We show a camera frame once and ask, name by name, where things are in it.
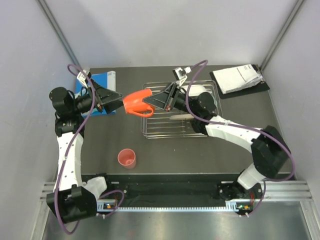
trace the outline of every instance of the white wall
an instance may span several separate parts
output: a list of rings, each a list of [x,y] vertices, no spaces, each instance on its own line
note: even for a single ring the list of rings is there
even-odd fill
[[[84,67],[261,64],[296,0],[46,0]]]
[[[50,91],[73,88],[64,49],[35,0],[0,14],[0,239],[29,239],[44,182],[58,166]]]
[[[264,71],[281,128],[320,211],[320,1],[307,0]]]

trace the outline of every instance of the blue book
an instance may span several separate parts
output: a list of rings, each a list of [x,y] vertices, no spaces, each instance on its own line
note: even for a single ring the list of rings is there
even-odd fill
[[[93,74],[91,78],[100,86],[110,89],[112,91],[116,91],[116,72],[115,71],[108,71],[100,74]],[[81,94],[86,93],[86,89],[83,88],[81,83],[77,80],[75,84],[75,97],[79,96]],[[88,115],[88,112],[85,112],[82,114],[83,117],[86,117]],[[103,109],[102,113],[98,112],[97,109],[93,109],[91,116],[99,116],[99,115],[107,115],[105,109]]]

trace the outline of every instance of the red cup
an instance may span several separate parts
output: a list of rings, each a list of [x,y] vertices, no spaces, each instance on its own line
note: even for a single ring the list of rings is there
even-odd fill
[[[125,148],[118,154],[118,162],[126,169],[133,169],[136,166],[136,154],[133,150]]]
[[[133,114],[139,117],[148,118],[155,112],[155,107],[143,102],[143,99],[152,95],[150,88],[133,92],[123,99],[123,106],[126,114]]]

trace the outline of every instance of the metal wire rack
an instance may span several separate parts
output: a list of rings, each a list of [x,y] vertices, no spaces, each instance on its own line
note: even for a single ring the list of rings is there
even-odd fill
[[[160,92],[170,82],[147,82],[142,89],[151,89],[152,93]],[[222,109],[217,85],[212,80],[197,80],[194,85],[203,85],[216,99],[216,113],[222,117]],[[156,108],[152,117],[141,118],[141,131],[147,139],[181,138],[181,137],[206,137],[202,133],[195,133],[190,120],[170,120],[171,116],[186,114],[186,112],[173,109],[170,112]]]

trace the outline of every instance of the metal pole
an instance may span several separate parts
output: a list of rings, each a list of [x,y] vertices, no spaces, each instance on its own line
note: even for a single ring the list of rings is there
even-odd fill
[[[53,28],[54,32],[56,33],[57,37],[59,38],[61,44],[63,45],[66,53],[69,55],[71,61],[73,64],[80,67],[80,63],[78,62],[74,52],[72,51],[65,35],[63,34],[61,28],[59,27],[54,15],[52,14],[48,4],[46,3],[46,0],[36,0],[36,2],[39,4],[40,8],[43,10],[46,18],[48,19],[51,27]]]
[[[267,52],[266,57],[262,61],[261,64],[261,72],[263,72],[268,63],[270,62],[270,59],[273,57],[275,54],[279,44],[281,43],[282,39],[284,38],[285,34],[287,33],[289,27],[291,26],[292,22],[294,21],[295,17],[297,16],[299,10],[302,8],[303,4],[305,3],[306,0],[297,0],[288,16],[286,21],[284,22],[284,25],[282,26],[280,32],[278,33],[277,37],[275,38],[273,44],[271,45],[269,51]]]

